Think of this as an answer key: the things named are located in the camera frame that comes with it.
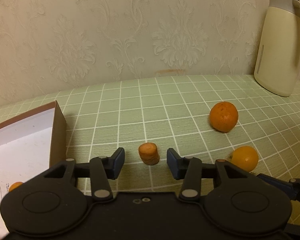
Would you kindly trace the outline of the small carrot cylinder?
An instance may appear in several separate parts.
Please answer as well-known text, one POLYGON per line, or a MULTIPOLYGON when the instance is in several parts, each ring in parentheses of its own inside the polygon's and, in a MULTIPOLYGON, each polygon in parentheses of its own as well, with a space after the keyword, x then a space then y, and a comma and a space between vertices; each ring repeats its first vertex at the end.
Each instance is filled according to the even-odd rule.
POLYGON ((146 142, 140 145, 138 152, 141 160, 146 165, 156 165, 160 160, 158 148, 155 143, 146 142))

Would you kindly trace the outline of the small orange kumquat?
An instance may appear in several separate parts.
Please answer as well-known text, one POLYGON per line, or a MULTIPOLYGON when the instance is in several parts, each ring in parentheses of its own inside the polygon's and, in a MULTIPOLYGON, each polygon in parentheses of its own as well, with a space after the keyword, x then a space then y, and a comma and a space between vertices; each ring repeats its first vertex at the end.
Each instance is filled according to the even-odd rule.
POLYGON ((251 146, 239 147, 230 154, 230 162, 247 172, 253 171, 258 161, 258 152, 251 146))

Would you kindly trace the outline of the orange tangerine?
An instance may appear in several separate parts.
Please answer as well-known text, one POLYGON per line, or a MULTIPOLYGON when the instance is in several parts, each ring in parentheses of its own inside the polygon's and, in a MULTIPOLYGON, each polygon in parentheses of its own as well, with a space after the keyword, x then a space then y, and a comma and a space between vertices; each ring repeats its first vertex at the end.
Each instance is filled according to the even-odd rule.
POLYGON ((216 103, 209 114, 210 125, 220 132, 230 132, 238 122, 238 110, 230 102, 216 103))

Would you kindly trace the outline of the oval orange kumquat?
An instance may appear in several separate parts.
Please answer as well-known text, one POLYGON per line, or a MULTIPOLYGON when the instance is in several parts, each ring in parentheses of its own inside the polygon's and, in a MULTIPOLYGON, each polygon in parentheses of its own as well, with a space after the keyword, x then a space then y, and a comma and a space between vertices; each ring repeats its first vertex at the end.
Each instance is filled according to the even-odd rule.
POLYGON ((11 192, 12 190, 16 189, 20 185, 23 185, 23 182, 17 181, 15 183, 11 184, 10 187, 9 187, 9 189, 8 189, 8 192, 11 192))

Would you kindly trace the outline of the brown cardboard tray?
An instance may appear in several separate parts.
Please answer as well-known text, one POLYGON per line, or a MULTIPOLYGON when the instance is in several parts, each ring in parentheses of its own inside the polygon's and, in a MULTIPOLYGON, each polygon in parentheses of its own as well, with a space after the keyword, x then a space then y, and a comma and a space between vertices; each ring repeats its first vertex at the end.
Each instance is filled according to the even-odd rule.
MULTIPOLYGON (((12 184, 65 160, 65 152, 66 120, 57 101, 0 123, 0 203, 12 184)), ((0 239, 7 233, 0 215, 0 239)))

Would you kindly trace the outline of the cream thermos jug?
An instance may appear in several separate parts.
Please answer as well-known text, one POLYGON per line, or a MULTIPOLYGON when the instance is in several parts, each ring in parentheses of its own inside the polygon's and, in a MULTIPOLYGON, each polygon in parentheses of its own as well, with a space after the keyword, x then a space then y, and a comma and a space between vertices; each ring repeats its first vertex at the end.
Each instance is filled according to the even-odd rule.
POLYGON ((269 0, 254 78, 279 96, 292 94, 300 72, 300 0, 269 0))

